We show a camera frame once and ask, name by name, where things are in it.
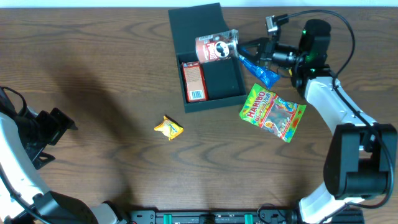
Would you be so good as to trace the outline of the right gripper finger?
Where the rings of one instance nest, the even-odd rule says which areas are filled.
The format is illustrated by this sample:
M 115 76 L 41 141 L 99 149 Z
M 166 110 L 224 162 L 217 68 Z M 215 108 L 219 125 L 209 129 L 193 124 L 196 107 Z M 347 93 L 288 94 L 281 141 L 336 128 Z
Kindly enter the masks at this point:
M 246 49 L 256 47 L 258 50 L 263 50 L 269 42 L 269 38 L 267 37 L 260 37 L 258 39 L 250 40 L 248 42 L 243 42 L 238 44 L 238 49 Z
M 247 59 L 256 66 L 264 66 L 264 60 L 262 59 L 262 54 L 260 52 L 257 52 L 256 54 L 250 54 L 247 51 L 242 51 L 239 52 L 239 56 Z

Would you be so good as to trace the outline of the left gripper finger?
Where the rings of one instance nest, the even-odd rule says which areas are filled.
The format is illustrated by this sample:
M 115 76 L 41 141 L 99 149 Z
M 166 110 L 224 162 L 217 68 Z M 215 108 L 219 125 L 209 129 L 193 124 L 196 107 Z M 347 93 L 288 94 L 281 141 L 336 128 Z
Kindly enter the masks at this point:
M 44 149 L 44 147 L 29 146 L 25 150 L 36 170 L 43 168 L 44 166 L 55 160 L 55 157 L 44 152 Z
M 69 116 L 67 116 L 64 112 L 62 112 L 58 108 L 54 108 L 51 112 L 50 115 L 55 118 L 56 121 L 56 126 L 55 126 L 55 132 L 51 138 L 50 145 L 54 146 L 60 138 L 65 134 L 65 132 L 70 129 L 70 130 L 78 130 L 74 120 L 72 120 Z

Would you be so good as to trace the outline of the blue snack bar wrapper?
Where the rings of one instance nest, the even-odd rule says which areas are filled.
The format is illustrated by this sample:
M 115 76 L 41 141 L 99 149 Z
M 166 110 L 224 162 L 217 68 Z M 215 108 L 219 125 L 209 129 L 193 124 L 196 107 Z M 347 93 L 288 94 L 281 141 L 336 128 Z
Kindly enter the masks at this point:
M 247 57 L 241 54 L 239 54 L 238 59 L 252 75 L 265 84 L 267 89 L 271 89 L 274 84 L 279 81 L 280 75 L 272 70 L 255 65 Z

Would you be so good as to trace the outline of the small red Pringles can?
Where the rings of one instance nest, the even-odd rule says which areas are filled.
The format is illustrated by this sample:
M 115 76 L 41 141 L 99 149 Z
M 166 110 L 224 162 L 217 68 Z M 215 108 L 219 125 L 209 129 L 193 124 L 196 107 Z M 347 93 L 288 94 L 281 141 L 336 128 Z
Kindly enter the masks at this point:
M 227 60 L 238 56 L 239 32 L 236 29 L 205 35 L 195 39 L 195 50 L 200 63 Z

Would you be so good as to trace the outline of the dark green box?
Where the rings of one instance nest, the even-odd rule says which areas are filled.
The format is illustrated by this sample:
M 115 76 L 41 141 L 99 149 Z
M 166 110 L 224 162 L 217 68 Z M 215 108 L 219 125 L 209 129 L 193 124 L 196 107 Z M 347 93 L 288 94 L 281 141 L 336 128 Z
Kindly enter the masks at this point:
M 198 60 L 195 39 L 228 31 L 219 3 L 169 10 L 169 22 L 186 113 L 241 105 L 247 98 L 240 62 L 236 58 L 201 65 L 208 94 L 206 101 L 188 102 L 182 64 Z

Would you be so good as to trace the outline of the red and white carton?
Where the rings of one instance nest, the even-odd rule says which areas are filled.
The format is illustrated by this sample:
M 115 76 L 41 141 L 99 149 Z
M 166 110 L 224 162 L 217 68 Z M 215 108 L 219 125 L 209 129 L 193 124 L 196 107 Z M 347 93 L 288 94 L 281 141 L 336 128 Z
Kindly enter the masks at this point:
M 182 73 L 185 80 L 187 101 L 207 101 L 208 95 L 205 85 L 205 77 L 199 62 L 182 63 Z

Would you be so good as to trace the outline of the small orange yellow snack bag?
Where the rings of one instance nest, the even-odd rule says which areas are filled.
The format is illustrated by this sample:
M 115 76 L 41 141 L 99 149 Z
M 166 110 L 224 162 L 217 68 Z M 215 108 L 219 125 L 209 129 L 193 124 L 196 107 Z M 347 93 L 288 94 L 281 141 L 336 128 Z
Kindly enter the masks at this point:
M 169 141 L 175 139 L 178 135 L 182 134 L 184 129 L 182 126 L 173 122 L 167 116 L 163 116 L 163 122 L 154 128 L 155 131 L 161 132 L 168 138 Z

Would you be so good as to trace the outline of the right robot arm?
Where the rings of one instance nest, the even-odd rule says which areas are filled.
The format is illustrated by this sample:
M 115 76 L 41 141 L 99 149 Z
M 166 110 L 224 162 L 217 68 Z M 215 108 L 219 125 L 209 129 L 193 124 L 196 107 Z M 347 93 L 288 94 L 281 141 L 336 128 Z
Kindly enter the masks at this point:
M 238 52 L 257 68 L 270 65 L 289 69 L 292 86 L 311 104 L 333 137 L 323 183 L 282 214 L 284 223 L 331 223 L 341 218 L 355 221 L 352 207 L 369 208 L 368 200 L 380 197 L 374 208 L 385 205 L 393 192 L 397 131 L 364 113 L 345 93 L 326 63 L 331 26 L 320 19 L 306 22 L 298 46 L 281 44 L 281 27 L 289 15 L 266 17 L 267 37 L 239 44 Z

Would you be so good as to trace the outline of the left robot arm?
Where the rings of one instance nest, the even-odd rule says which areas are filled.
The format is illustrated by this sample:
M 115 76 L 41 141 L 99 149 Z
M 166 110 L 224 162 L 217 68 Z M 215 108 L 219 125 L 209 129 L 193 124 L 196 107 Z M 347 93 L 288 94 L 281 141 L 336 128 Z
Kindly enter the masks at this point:
M 56 193 L 39 175 L 54 161 L 44 152 L 75 122 L 58 108 L 36 113 L 23 102 L 16 111 L 1 87 L 1 221 L 3 223 L 129 223 L 129 215 L 110 201 L 95 207 Z

